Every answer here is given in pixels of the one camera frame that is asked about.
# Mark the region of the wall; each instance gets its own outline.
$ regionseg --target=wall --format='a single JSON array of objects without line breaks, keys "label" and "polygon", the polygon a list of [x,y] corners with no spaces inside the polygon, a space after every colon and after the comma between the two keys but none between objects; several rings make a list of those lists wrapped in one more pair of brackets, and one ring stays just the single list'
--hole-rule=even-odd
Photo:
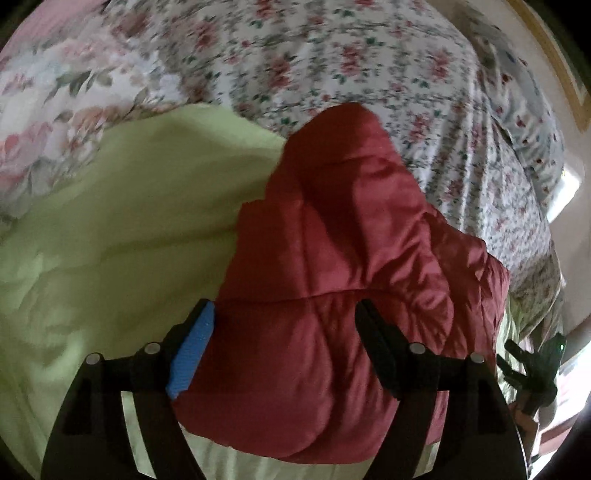
[{"label": "wall", "polygon": [[[453,15],[455,0],[430,2],[449,18]],[[591,128],[584,134],[577,128],[562,86],[546,55],[511,6],[505,0],[469,0],[469,3],[506,32],[520,56],[528,62],[561,123],[567,149],[572,153],[567,161],[577,172],[586,171],[577,195],[551,226],[568,282],[564,322],[569,332],[591,314]]]}]

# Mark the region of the white floral blanket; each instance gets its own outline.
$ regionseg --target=white floral blanket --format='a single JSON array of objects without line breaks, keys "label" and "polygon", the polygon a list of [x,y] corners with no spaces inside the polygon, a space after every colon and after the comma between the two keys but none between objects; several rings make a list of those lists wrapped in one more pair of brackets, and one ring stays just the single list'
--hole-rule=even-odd
[{"label": "white floral blanket", "polygon": [[483,82],[470,42],[424,0],[112,0],[0,61],[0,216],[24,215],[123,120],[211,102],[289,136],[359,102],[427,200],[511,271],[524,335],[560,268]]}]

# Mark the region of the silver bolt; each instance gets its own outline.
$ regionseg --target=silver bolt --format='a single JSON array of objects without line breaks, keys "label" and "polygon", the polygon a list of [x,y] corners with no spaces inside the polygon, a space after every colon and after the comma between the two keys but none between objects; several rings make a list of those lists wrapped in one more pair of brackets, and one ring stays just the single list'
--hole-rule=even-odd
[{"label": "silver bolt", "polygon": [[427,349],[422,343],[411,343],[408,349],[411,351],[411,353],[414,353],[415,355],[422,355],[427,351]]},{"label": "silver bolt", "polygon": [[148,355],[155,355],[160,351],[160,344],[156,342],[149,343],[145,346],[144,352]]},{"label": "silver bolt", "polygon": [[484,357],[481,354],[476,353],[476,352],[470,354],[470,360],[472,360],[476,364],[483,364],[484,363]]},{"label": "silver bolt", "polygon": [[86,357],[86,363],[89,365],[96,365],[100,362],[100,355],[98,353],[91,353]]}]

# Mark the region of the pink fabric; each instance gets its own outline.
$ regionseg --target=pink fabric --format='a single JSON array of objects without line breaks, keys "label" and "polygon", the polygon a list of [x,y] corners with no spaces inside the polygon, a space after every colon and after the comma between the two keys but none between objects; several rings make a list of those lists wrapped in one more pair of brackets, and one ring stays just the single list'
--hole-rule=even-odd
[{"label": "pink fabric", "polygon": [[[367,460],[398,402],[355,330],[357,302],[371,299],[410,342],[480,352],[494,369],[508,286],[485,243],[426,201],[378,118],[330,108],[287,141],[265,200],[242,206],[215,331],[177,417],[255,455]],[[429,443],[446,403],[441,393]]]},{"label": "pink fabric", "polygon": [[91,11],[108,0],[45,0],[19,25],[0,57],[12,55],[23,41],[40,40],[69,19]]}]

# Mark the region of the blue pad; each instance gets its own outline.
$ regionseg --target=blue pad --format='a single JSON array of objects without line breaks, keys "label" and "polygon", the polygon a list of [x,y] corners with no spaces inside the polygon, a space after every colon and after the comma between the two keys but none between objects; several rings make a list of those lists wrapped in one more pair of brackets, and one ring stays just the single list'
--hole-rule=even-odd
[{"label": "blue pad", "polygon": [[213,302],[208,301],[173,358],[170,365],[170,380],[166,386],[166,393],[172,400],[189,388],[203,352],[212,337],[214,317]]}]

